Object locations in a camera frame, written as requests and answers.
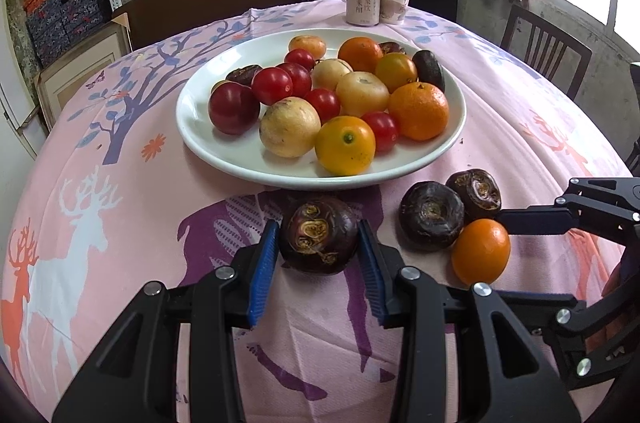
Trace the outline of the red cherry tomato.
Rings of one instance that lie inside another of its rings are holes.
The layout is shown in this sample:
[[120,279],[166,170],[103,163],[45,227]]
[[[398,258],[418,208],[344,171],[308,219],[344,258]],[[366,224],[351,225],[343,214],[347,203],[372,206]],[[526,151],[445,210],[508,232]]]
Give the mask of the red cherry tomato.
[[373,131],[377,154],[384,154],[394,149],[399,139],[399,129],[390,114],[382,111],[370,112],[364,114],[361,120]]

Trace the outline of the small orange fruit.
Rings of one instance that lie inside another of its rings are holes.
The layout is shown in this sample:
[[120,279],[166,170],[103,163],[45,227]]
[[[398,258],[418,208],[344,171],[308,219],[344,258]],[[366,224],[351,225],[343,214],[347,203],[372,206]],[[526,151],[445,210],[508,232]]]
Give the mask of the small orange fruit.
[[465,285],[476,282],[491,284],[506,269],[511,255],[511,242],[503,225],[482,218],[468,224],[458,236],[450,254],[456,277]]

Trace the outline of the blue patterned box stack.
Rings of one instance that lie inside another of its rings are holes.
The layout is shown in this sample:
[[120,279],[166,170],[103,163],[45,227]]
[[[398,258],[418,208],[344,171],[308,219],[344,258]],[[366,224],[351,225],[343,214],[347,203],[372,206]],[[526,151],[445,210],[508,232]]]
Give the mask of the blue patterned box stack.
[[108,0],[26,0],[26,25],[45,68],[111,19]]

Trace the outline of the dark wooden chair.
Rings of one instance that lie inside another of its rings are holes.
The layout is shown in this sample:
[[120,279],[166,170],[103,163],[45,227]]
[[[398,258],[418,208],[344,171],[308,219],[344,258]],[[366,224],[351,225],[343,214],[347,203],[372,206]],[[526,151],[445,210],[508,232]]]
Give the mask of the dark wooden chair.
[[569,51],[576,54],[576,70],[566,92],[567,97],[574,100],[586,76],[592,57],[591,49],[542,16],[537,16],[521,6],[512,6],[500,42],[500,48],[506,52],[510,51],[518,22],[529,25],[523,62],[549,82],[554,79],[565,55]]

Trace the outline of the pink printed tablecloth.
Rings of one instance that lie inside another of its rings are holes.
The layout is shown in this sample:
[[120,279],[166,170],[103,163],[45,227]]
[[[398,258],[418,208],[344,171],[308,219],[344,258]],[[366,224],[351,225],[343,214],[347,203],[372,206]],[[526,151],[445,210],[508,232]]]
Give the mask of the pink printed tablecloth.
[[[2,333],[11,369],[50,417],[108,327],[146,282],[198,281],[253,243],[288,192],[210,167],[186,149],[178,94],[201,66],[247,39],[344,26],[344,2],[250,9],[128,54],[67,103],[3,235]],[[627,176],[602,132],[565,94],[459,25],[413,10],[378,32],[431,50],[468,107],[461,139],[420,172],[340,197],[397,245],[397,209],[422,180],[488,170],[503,203],[552,202],[573,177]],[[251,422],[385,422],[401,334],[371,316],[360,270],[320,277],[280,268],[257,328],[235,335]]]

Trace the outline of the white ceramic plate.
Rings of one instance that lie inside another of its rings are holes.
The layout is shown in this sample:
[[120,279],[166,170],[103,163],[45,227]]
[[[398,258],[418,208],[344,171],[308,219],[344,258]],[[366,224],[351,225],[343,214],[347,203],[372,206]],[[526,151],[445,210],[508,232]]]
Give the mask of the white ceramic plate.
[[[449,104],[448,125],[442,135],[413,141],[400,135],[394,149],[375,152],[367,170],[353,176],[334,176],[319,164],[314,147],[301,157],[285,158],[269,152],[259,137],[259,125],[269,105],[299,97],[316,109],[321,127],[341,112],[335,88],[343,76],[355,72],[337,58],[343,42],[369,37],[383,53],[372,73],[390,95],[404,85],[421,82],[438,87]],[[218,130],[208,116],[208,99],[225,80],[250,87],[260,102],[257,122],[243,135]],[[437,160],[462,133],[466,103],[459,85],[433,53],[408,42],[375,34],[359,35],[342,28],[270,34],[228,49],[186,83],[176,105],[179,134],[202,161],[225,174],[265,186],[290,189],[357,188],[415,172]]]

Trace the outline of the pink beverage can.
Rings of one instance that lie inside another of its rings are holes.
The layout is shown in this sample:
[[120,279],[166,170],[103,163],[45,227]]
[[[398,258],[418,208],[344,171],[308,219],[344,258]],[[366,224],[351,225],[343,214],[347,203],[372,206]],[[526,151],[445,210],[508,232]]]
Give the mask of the pink beverage can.
[[346,0],[346,22],[357,26],[375,26],[380,22],[380,0]]

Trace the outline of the framed picture on floor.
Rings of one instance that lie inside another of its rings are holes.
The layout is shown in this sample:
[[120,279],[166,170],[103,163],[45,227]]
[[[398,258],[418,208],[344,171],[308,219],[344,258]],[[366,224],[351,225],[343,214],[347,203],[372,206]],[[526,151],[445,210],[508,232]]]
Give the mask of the framed picture on floor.
[[36,91],[47,130],[51,130],[64,106],[91,77],[131,51],[126,13],[74,45],[36,78]]

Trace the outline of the pale yellow round fruit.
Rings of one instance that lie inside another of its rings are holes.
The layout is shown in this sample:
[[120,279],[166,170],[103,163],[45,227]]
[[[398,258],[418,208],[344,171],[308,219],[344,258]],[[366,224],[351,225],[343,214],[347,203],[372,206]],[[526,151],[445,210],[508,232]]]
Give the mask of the pale yellow round fruit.
[[260,120],[259,137],[272,154],[297,158],[314,147],[320,128],[320,117],[308,101],[288,97],[268,106]]

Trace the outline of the large orange mandarin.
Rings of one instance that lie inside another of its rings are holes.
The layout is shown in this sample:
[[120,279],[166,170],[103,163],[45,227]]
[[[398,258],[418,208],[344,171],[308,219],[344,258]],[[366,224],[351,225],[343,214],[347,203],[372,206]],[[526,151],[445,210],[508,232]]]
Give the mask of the large orange mandarin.
[[388,113],[400,135],[413,141],[428,141],[442,135],[448,125],[449,104],[445,94],[429,83],[414,82],[390,95]]

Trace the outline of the dark water chestnut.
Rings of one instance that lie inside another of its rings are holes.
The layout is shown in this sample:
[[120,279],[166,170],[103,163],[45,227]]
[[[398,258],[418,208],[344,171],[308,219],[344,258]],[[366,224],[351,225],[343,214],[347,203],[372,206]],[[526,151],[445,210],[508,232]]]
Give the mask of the dark water chestnut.
[[455,172],[447,179],[446,186],[460,196],[468,223],[480,218],[495,218],[502,209],[497,181],[485,169]]
[[420,181],[404,194],[399,224],[414,244],[446,249],[457,240],[464,225],[460,195],[437,181]]
[[358,216],[330,196],[307,198],[282,219],[284,261],[301,273],[336,275],[356,254]]

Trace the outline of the dark red tomato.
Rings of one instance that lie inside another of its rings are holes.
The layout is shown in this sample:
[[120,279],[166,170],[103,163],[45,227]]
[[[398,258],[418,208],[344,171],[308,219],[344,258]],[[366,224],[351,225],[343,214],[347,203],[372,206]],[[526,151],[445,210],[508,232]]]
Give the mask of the dark red tomato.
[[243,135],[257,122],[260,102],[250,87],[225,80],[208,99],[208,116],[212,124],[230,136]]

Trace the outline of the yellow orange tomato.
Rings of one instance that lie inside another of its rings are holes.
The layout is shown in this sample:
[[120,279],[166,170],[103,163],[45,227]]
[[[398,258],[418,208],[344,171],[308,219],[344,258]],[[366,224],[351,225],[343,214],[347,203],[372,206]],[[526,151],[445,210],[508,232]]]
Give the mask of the yellow orange tomato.
[[371,165],[376,141],[371,127],[361,118],[337,116],[326,122],[314,140],[319,164],[334,176],[353,176]]

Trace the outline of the white paper cup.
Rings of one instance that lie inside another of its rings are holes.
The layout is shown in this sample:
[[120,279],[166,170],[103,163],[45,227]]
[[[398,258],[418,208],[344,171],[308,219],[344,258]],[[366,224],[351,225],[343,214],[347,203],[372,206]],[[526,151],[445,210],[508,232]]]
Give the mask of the white paper cup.
[[409,0],[380,0],[380,20],[387,24],[401,24],[408,7]]

